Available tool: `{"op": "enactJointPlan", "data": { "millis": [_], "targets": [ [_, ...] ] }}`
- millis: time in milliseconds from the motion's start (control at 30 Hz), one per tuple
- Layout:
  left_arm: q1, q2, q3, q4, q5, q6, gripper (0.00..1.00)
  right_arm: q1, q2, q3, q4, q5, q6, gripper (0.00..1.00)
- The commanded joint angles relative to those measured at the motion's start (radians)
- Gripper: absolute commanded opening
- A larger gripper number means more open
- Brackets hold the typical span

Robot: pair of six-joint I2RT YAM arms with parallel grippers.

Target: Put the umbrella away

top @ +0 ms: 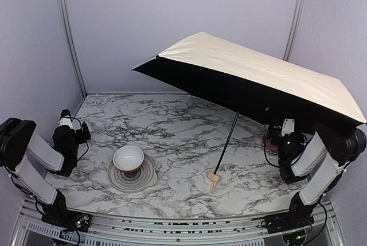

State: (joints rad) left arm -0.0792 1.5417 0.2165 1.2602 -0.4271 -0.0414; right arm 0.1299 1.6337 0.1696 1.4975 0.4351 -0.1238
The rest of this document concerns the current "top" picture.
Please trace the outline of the beige and black umbrella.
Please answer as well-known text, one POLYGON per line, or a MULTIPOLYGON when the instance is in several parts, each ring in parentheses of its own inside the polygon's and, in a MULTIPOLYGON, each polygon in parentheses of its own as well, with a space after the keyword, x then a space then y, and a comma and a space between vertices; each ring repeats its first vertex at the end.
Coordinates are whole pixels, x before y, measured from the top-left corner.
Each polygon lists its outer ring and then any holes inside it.
POLYGON ((366 123, 344 84, 331 76, 209 33, 186 37, 135 71, 262 124, 294 119, 304 132, 366 123))

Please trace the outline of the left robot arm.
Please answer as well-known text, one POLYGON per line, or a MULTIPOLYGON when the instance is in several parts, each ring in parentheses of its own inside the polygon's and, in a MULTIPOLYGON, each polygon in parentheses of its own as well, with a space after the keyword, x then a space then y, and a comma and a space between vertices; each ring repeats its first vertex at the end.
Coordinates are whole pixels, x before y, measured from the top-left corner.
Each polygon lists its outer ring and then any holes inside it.
POLYGON ((49 184, 28 158, 32 156, 52 174, 70 176, 80 159, 79 146, 91 138, 86 122, 76 129, 74 120, 63 110, 49 145, 37 133, 34 121, 9 118, 1 124, 1 167, 16 188, 35 199, 43 222, 87 232, 91 215, 68 209, 64 194, 49 184))

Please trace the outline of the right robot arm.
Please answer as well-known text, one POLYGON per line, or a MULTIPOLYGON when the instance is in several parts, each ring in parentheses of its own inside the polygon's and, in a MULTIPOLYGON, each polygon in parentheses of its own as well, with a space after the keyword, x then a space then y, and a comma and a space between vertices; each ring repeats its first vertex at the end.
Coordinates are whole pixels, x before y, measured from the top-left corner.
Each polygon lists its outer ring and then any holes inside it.
POLYGON ((292 119, 285 119, 281 129, 269 128, 266 138, 278 148, 281 179, 286 184, 308 180, 292 197, 288 212, 265 217, 268 233, 313 224, 314 208, 366 149, 366 135, 359 128, 334 130, 317 123, 314 133, 307 134, 296 130, 292 119))

